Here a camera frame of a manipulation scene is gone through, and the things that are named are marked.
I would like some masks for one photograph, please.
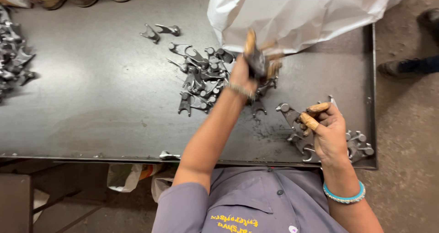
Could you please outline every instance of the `plastic bag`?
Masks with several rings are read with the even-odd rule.
[[[160,164],[110,164],[107,187],[114,191],[128,193],[137,187],[140,180],[152,176],[163,168]]]
[[[248,28],[258,45],[276,39],[284,53],[376,22],[388,0],[210,0],[208,19],[222,47],[242,52]]]

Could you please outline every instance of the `shirt pocket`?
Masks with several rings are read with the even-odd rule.
[[[266,232],[263,222],[272,213],[262,181],[257,178],[241,183],[217,199],[208,208],[202,232]]]
[[[270,204],[260,177],[239,184],[236,189],[227,192],[209,206],[208,211],[219,206],[244,206],[272,214]]]

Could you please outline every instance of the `person's leg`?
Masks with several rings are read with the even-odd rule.
[[[421,60],[413,59],[382,63],[378,66],[378,71],[383,75],[399,79],[439,72],[439,55]]]
[[[436,44],[439,45],[439,8],[422,12],[417,18],[420,27],[428,31]]]
[[[425,28],[439,45],[439,8],[422,12],[417,19],[420,27]],[[394,78],[409,78],[420,74],[439,72],[439,55],[425,59],[391,61],[378,66],[378,71]]]

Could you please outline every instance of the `turquoise bangle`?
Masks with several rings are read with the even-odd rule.
[[[323,183],[323,191],[328,197],[330,197],[336,202],[345,203],[345,204],[359,202],[366,195],[366,188],[364,187],[362,182],[358,181],[358,183],[359,183],[359,193],[354,197],[349,197],[349,198],[338,197],[329,191],[328,187],[326,186],[326,183]]]

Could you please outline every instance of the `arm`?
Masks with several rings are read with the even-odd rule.
[[[326,185],[333,194],[352,197],[359,193],[358,178],[346,155],[346,125],[340,111],[329,103],[326,112],[317,116],[320,124],[315,129],[316,152],[322,160]],[[350,233],[383,232],[366,199],[343,204],[328,198],[331,216]]]
[[[242,85],[249,91],[254,92],[256,89],[256,83],[249,80],[249,67],[242,56],[236,61],[230,82]],[[173,186],[195,182],[203,185],[209,193],[212,170],[246,100],[233,90],[222,91],[212,112],[184,149]]]

